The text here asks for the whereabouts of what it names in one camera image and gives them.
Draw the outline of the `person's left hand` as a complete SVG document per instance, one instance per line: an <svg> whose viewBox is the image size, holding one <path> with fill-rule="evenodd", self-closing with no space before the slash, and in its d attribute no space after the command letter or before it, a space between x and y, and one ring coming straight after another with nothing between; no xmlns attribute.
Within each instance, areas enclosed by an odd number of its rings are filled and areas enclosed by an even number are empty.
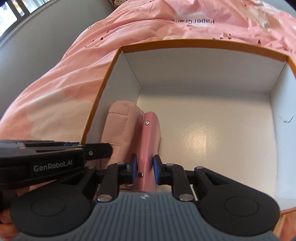
<svg viewBox="0 0 296 241"><path fill-rule="evenodd" d="M29 191L35 190L35 189L42 187L44 185L47 185L51 182L52 181L48 181L48 182L44 182L41 184L16 189L15 190L16 195L21 196ZM11 220L10 208L5 209L4 211L1 211L0 227L1 227L1 234L0 234L1 240L12 240L18 234L18 231L16 230L15 225L13 224L13 222Z"/></svg>

